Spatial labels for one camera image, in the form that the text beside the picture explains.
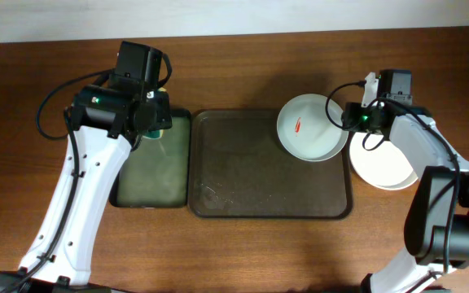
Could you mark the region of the yellow green sponge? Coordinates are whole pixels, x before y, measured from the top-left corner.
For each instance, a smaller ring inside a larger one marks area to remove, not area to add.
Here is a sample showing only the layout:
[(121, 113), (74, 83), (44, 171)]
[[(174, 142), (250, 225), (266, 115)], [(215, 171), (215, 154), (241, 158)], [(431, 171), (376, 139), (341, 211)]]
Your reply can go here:
[(142, 137), (145, 139), (156, 140), (156, 139), (162, 138), (163, 135), (164, 135), (164, 130), (158, 129), (158, 130), (148, 131)]

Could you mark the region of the cream white plate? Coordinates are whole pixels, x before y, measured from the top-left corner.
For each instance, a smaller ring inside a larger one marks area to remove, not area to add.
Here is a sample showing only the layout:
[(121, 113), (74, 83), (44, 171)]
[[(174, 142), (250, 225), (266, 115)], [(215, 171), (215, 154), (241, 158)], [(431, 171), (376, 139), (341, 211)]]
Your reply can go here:
[(368, 184), (383, 190), (402, 190), (419, 178), (408, 159), (391, 142), (371, 134), (364, 143), (364, 133), (354, 133), (349, 142), (349, 158), (355, 172)]

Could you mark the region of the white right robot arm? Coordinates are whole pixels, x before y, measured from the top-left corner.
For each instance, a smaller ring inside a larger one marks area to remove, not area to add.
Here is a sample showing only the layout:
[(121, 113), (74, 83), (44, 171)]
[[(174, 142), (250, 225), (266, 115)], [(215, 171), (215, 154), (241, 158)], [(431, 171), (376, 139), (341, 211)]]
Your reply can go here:
[(419, 179), (405, 219), (405, 246), (365, 276), (362, 292), (425, 292), (469, 267), (469, 161), (441, 135), (430, 111), (413, 104), (412, 80), (404, 69), (369, 73), (357, 82), (362, 101), (347, 103), (341, 116), (344, 130), (391, 142)]

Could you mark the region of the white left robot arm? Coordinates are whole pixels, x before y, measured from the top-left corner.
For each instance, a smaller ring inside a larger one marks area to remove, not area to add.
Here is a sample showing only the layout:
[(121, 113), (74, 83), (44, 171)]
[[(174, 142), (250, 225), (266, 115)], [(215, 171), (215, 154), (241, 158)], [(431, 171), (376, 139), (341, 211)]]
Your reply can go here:
[(64, 109), (68, 146), (55, 192), (18, 269), (0, 271), (0, 292), (111, 291), (89, 281), (94, 241), (129, 155), (144, 135), (172, 126), (162, 67), (172, 74), (167, 54), (123, 41), (116, 66), (92, 73)]

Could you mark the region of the black tray with water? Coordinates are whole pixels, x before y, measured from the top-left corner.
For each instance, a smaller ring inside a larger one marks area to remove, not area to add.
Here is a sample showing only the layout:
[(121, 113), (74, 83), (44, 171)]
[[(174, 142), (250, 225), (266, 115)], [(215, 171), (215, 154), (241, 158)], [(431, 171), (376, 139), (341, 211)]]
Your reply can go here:
[(125, 161), (109, 195), (116, 208), (182, 208), (187, 202), (191, 113), (171, 111), (170, 129), (144, 137)]

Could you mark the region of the dark brown serving tray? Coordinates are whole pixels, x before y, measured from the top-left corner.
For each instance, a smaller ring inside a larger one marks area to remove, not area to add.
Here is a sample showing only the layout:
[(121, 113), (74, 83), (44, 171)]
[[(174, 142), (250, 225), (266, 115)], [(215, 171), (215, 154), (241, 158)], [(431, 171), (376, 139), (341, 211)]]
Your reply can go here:
[(191, 122), (188, 206), (203, 218), (340, 220), (353, 209), (348, 155), (288, 153), (275, 110), (209, 110)]

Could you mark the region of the grey plate with red stain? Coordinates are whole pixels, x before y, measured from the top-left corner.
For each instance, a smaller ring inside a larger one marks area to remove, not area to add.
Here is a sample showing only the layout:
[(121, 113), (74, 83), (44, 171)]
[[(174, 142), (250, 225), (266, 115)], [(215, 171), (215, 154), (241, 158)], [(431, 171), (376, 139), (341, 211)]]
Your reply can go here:
[(339, 154), (348, 139), (348, 132), (334, 126), (327, 118), (341, 125), (343, 110), (334, 101), (326, 106), (327, 97), (302, 94), (288, 101), (276, 122), (278, 140), (297, 159), (320, 162)]

